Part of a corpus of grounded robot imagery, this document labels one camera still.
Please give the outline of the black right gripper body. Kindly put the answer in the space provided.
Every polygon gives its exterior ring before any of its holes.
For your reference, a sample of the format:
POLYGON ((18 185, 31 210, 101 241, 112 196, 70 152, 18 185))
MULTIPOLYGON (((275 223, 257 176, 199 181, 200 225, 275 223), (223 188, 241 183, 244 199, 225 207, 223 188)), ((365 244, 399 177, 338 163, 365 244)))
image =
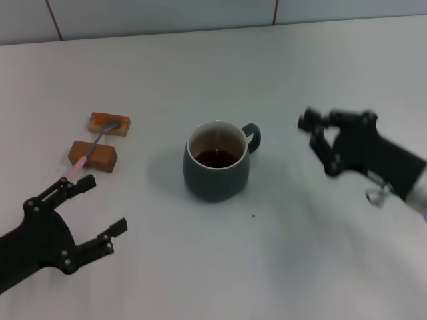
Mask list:
POLYGON ((375 113, 367 111, 332 113, 332 125, 340 130, 332 145, 338 156, 332 175, 356 171, 367 177, 373 173, 405 201, 425 170, 426 160, 381 136, 377 119, 375 113))

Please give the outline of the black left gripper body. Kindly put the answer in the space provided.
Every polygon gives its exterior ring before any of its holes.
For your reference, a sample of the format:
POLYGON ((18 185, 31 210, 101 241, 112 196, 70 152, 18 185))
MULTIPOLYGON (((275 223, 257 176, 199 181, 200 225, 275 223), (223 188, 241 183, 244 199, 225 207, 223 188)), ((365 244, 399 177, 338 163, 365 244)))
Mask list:
POLYGON ((66 200, 30 198, 24 202, 20 225, 1 236, 2 293, 46 267, 66 275, 79 269, 74 238, 55 210, 66 200))

